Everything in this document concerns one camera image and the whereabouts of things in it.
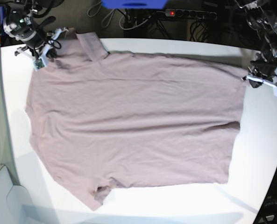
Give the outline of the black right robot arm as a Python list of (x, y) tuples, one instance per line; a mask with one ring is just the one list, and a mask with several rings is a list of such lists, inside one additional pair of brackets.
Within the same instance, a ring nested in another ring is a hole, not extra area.
[(55, 32), (47, 33), (44, 27), (56, 21), (56, 17), (48, 14), (62, 3), (62, 0), (15, 0), (3, 19), (4, 32), (24, 43), (22, 50), (30, 50), (35, 59), (44, 47), (51, 47), (52, 51), (60, 49), (61, 44), (53, 37)]

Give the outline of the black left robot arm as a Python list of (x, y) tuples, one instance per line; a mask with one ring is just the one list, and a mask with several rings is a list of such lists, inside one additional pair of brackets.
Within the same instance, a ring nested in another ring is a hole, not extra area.
[(247, 24), (262, 41), (244, 79), (253, 88), (263, 84), (277, 87), (277, 0), (237, 0), (236, 4), (245, 11)]

